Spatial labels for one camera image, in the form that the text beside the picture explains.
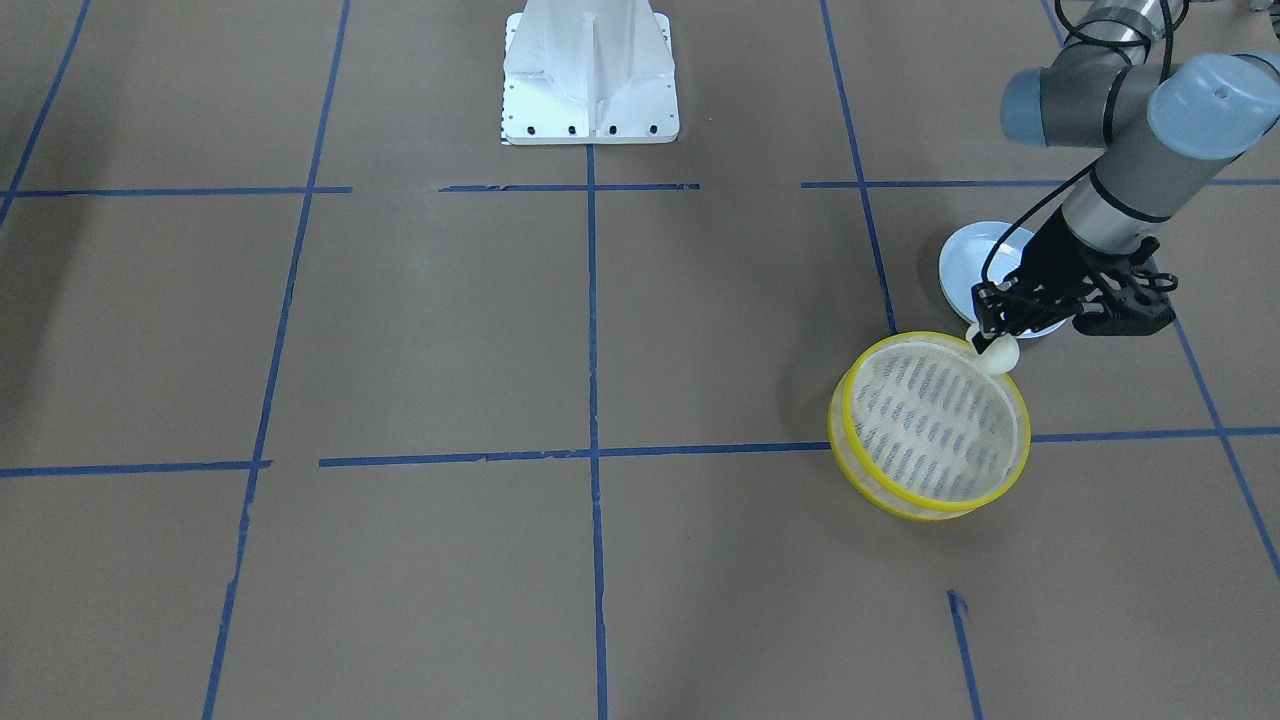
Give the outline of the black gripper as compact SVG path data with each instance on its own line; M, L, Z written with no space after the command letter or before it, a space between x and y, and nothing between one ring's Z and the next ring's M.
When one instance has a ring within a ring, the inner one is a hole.
M982 281L972 287L972 347L982 355L998 338L1027 341L1051 333L1051 325L1030 328L1030 323L1074 316L1084 316L1087 323L1108 320L1111 311L1105 302L1089 299L1094 288L1083 250L1085 245L1073 233L1062 209L1055 210L1023 249L1010 281Z

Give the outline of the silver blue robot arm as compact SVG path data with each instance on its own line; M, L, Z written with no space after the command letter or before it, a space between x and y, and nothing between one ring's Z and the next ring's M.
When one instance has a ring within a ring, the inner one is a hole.
M1277 127L1277 55L1204 53L1176 63L1184 1L1094 1L1047 67L1014 76L1004 133L1098 156L1042 200L1051 214L1006 275L972 287L978 354L1070 322L1087 336L1151 336L1172 324L1175 275L1155 232Z

